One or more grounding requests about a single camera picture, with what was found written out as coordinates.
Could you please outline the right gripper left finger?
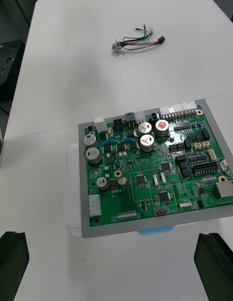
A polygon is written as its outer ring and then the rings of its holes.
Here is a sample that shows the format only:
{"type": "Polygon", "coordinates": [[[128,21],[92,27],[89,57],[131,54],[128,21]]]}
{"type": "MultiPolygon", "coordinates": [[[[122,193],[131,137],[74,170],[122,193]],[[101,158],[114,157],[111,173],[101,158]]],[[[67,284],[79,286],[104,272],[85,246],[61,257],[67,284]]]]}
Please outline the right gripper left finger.
{"type": "Polygon", "coordinates": [[[0,300],[13,301],[29,263],[25,233],[6,232],[0,238],[0,300]]]}

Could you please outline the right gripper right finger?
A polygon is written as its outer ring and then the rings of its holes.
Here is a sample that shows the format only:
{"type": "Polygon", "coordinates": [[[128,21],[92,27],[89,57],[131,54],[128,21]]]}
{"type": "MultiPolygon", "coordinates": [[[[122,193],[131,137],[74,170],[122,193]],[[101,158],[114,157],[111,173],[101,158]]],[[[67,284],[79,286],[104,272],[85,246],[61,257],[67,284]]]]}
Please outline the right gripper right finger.
{"type": "Polygon", "coordinates": [[[233,301],[233,251],[218,233],[199,234],[194,263],[208,300],[233,301]]]}

